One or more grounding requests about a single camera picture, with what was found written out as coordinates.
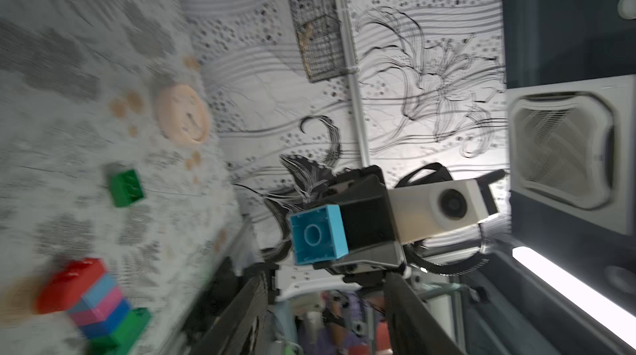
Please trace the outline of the magenta lego brick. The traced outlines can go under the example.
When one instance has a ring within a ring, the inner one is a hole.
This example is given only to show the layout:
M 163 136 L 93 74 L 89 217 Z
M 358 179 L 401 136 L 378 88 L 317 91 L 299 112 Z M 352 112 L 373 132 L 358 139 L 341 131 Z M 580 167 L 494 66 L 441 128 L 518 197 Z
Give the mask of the magenta lego brick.
M 107 320 L 121 305 L 129 306 L 119 287 L 114 287 L 102 295 L 97 302 L 91 298 L 83 298 L 68 311 L 69 317 L 77 326 L 93 325 Z

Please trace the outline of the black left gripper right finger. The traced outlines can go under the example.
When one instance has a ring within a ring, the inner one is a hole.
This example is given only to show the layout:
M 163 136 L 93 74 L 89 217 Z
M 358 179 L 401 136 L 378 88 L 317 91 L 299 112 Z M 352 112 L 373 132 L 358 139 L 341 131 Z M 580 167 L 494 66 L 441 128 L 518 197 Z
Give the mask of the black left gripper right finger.
M 384 298 L 394 354 L 464 354 L 400 275 L 386 275 Z

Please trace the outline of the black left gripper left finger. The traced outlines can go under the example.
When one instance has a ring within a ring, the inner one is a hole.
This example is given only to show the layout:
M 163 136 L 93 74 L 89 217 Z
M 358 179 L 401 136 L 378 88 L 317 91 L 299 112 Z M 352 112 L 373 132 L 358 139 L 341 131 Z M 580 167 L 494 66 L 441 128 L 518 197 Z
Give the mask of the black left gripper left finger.
M 268 284 L 260 272 L 247 281 L 190 353 L 256 354 L 261 333 L 267 327 L 267 313 Z

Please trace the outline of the long green lego brick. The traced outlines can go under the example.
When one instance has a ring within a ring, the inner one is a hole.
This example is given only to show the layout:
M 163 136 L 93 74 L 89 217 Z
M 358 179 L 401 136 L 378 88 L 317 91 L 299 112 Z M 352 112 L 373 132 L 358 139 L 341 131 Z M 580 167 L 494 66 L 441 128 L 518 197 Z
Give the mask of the long green lego brick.
M 151 314 L 146 308 L 130 310 L 120 325 L 110 334 L 89 340 L 87 354 L 126 355 L 147 327 Z

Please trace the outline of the small teal lego brick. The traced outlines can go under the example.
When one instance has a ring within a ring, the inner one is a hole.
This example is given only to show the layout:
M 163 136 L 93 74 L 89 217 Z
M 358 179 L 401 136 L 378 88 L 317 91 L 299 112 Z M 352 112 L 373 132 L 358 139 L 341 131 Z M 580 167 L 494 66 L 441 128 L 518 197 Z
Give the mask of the small teal lego brick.
M 295 263 L 331 262 L 349 254 L 341 208 L 324 205 L 289 217 Z

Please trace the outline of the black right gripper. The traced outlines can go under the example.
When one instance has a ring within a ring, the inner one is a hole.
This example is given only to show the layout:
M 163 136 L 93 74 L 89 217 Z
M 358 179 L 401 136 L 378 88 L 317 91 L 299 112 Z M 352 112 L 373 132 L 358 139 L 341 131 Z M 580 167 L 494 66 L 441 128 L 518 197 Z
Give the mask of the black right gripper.
M 369 166 L 331 179 L 322 203 L 340 207 L 349 253 L 325 269 L 333 275 L 398 270 L 405 264 L 382 169 Z

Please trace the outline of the white ceiling air conditioner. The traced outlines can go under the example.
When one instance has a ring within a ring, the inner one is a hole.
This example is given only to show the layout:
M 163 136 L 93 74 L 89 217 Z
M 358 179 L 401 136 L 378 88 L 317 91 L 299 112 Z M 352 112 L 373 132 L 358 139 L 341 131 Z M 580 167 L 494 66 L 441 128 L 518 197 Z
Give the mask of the white ceiling air conditioner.
M 633 235 L 634 76 L 516 88 L 507 108 L 512 191 Z

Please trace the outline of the large pink round clock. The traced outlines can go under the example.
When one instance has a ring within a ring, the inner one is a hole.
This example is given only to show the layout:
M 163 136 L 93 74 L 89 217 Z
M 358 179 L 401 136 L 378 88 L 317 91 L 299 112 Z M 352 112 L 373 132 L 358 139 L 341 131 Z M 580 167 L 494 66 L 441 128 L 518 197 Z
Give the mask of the large pink round clock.
M 156 115 L 163 134 L 178 146 L 199 146 L 210 135 L 207 104 L 188 85 L 162 90 L 156 100 Z

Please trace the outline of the red lego brick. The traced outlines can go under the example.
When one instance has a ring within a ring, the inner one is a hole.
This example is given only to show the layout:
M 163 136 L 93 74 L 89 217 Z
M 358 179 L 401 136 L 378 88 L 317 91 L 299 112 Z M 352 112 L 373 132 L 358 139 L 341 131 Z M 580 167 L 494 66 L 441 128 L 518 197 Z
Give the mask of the red lego brick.
M 36 313 L 46 315 L 69 310 L 105 272 L 103 262 L 97 258 L 68 263 L 43 285 L 35 300 Z

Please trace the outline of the ceiling light strip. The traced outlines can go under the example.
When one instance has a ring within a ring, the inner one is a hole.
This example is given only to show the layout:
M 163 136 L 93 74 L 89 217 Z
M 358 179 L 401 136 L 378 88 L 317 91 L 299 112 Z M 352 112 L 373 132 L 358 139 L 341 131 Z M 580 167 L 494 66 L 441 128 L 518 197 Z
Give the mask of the ceiling light strip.
M 530 247 L 515 247 L 513 258 L 613 335 L 635 349 L 635 316 Z

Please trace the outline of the small light blue lego brick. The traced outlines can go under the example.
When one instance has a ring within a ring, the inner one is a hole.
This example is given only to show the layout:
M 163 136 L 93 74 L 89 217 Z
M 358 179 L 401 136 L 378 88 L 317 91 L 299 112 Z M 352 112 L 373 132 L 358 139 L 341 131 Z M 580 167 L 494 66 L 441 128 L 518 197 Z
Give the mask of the small light blue lego brick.
M 96 308 L 99 303 L 116 287 L 117 281 L 110 273 L 105 273 L 89 290 L 81 296 L 75 306 L 67 310 L 68 313 L 84 312 Z

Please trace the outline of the dark blue square lego brick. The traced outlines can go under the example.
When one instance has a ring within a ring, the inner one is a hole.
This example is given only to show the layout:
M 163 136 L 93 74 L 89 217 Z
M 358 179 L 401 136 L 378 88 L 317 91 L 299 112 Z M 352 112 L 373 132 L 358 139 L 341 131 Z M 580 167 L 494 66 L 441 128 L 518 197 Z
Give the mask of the dark blue square lego brick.
M 127 318 L 131 307 L 127 300 L 122 300 L 106 320 L 90 325 L 80 326 L 79 330 L 87 339 L 99 338 L 113 333 Z

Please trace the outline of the dark green lego brick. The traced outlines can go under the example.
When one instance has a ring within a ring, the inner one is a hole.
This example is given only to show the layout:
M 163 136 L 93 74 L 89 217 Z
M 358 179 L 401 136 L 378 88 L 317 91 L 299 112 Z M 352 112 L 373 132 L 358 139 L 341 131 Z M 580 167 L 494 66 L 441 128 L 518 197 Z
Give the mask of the dark green lego brick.
M 109 193 L 116 208 L 127 208 L 145 198 L 135 170 L 122 171 L 110 176 Z

